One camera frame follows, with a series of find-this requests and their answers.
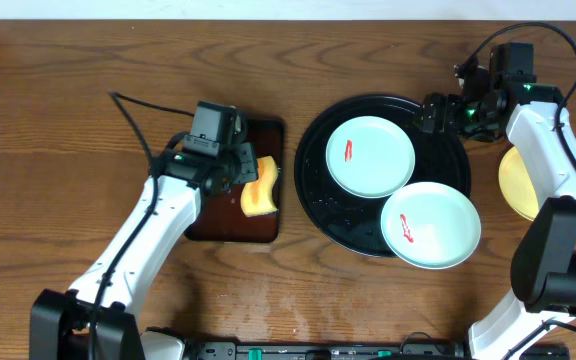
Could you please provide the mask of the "green yellow sponge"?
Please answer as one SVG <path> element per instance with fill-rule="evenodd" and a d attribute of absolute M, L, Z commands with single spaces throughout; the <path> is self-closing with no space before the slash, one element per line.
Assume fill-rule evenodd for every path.
<path fill-rule="evenodd" d="M 278 210 L 273 200 L 278 166 L 272 156 L 258 158 L 257 162 L 259 178 L 244 186 L 240 198 L 241 209 L 247 217 L 267 215 Z"/>

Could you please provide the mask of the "light green plate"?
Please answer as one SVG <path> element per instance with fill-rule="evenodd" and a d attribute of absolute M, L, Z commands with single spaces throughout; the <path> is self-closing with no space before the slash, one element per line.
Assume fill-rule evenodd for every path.
<path fill-rule="evenodd" d="M 408 183 L 416 155 L 409 136 L 377 116 L 345 121 L 325 148 L 327 169 L 347 193 L 368 199 L 387 197 Z"/>
<path fill-rule="evenodd" d="M 396 256 L 432 270 L 464 262 L 476 250 L 482 233 L 470 199 L 436 182 L 414 183 L 395 191 L 381 210 L 379 224 Z"/>

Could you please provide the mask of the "light green plate front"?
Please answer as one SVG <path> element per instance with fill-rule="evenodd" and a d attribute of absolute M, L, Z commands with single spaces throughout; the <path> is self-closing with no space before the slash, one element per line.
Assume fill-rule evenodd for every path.
<path fill-rule="evenodd" d="M 396 256 L 432 270 L 464 262 L 476 250 L 482 233 L 470 199 L 436 182 L 414 183 L 395 191 L 381 210 L 379 224 Z"/>

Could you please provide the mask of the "yellow plate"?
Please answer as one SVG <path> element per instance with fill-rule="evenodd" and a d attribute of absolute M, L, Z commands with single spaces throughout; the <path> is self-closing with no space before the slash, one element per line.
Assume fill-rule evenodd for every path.
<path fill-rule="evenodd" d="M 523 218 L 533 221 L 540 207 L 535 189 L 516 147 L 510 148 L 501 159 L 498 182 L 508 205 Z"/>

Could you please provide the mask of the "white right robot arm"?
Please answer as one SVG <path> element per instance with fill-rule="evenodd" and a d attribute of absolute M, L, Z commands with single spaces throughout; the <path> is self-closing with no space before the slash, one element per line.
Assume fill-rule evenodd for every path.
<path fill-rule="evenodd" d="M 517 359 L 554 327 L 576 319 L 576 139 L 553 86 L 512 84 L 496 116 L 507 123 L 539 211 L 514 253 L 511 290 L 468 331 L 475 359 Z"/>

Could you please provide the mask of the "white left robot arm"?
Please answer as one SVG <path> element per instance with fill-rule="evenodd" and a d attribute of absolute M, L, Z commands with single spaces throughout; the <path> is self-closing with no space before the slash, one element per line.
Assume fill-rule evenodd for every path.
<path fill-rule="evenodd" d="M 31 309 L 32 359 L 181 359 L 185 341 L 139 331 L 153 280 L 202 201 L 258 177 L 249 143 L 167 148 L 154 160 L 133 211 L 95 263 L 63 292 L 45 289 Z"/>

